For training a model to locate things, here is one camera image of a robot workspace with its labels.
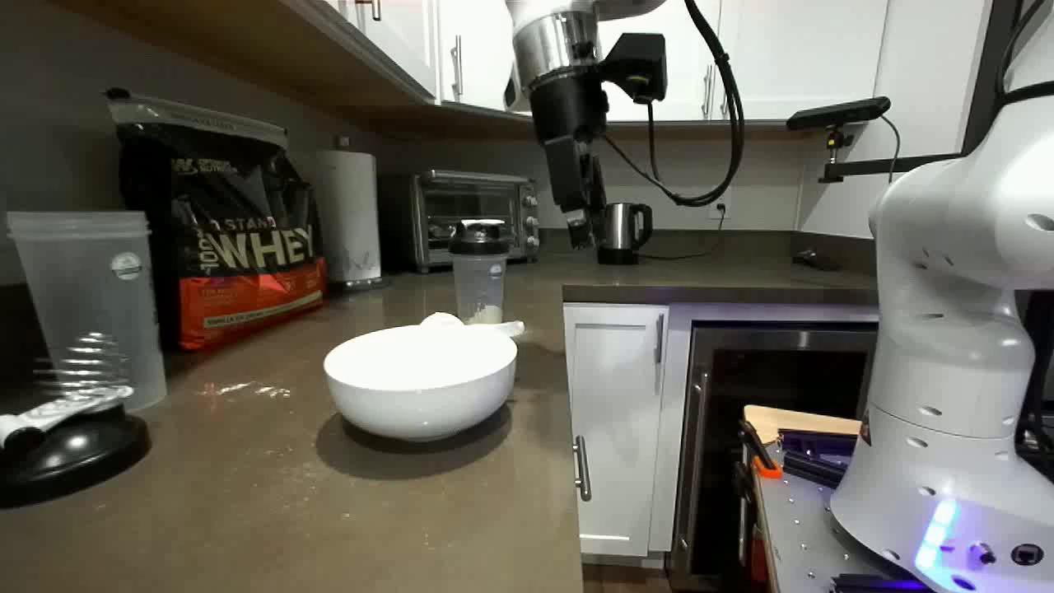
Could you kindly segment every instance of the white bowl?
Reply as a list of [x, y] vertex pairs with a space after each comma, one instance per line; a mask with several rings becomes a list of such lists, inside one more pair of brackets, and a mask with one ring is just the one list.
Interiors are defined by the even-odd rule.
[[517, 380], [517, 344], [498, 331], [422, 322], [328, 351], [328, 396], [362, 433], [438, 442], [494, 416]]

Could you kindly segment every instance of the protein powder bag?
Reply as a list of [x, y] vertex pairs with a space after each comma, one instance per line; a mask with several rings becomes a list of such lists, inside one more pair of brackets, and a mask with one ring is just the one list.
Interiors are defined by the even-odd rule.
[[150, 226], [160, 344], [206, 351], [323, 305], [308, 189], [276, 125], [110, 93], [123, 197]]

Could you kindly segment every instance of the kitchen counter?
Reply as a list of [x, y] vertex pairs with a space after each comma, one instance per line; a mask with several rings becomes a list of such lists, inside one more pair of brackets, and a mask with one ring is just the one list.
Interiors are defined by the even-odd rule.
[[0, 510], [2, 591], [582, 591], [564, 296], [817, 305], [874, 301], [874, 281], [731, 241], [639, 266], [548, 250], [506, 277], [506, 316], [527, 322], [506, 412], [434, 449], [349, 433], [321, 364], [349, 335], [451, 311], [451, 277], [336, 296], [239, 345], [170, 361], [167, 399], [143, 412], [145, 461]]

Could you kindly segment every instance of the toaster oven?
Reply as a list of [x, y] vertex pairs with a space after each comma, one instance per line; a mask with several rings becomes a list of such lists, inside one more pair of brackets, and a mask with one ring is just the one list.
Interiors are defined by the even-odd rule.
[[506, 256], [541, 248], [537, 190], [520, 175], [441, 173], [383, 179], [383, 255], [389, 271], [451, 266], [462, 218], [501, 218]]

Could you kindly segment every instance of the electric kettle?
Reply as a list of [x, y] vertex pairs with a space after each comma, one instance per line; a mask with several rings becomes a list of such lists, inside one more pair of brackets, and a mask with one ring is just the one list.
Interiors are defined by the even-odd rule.
[[605, 206], [597, 226], [599, 265], [637, 265], [637, 250], [653, 238], [653, 208], [615, 203]]

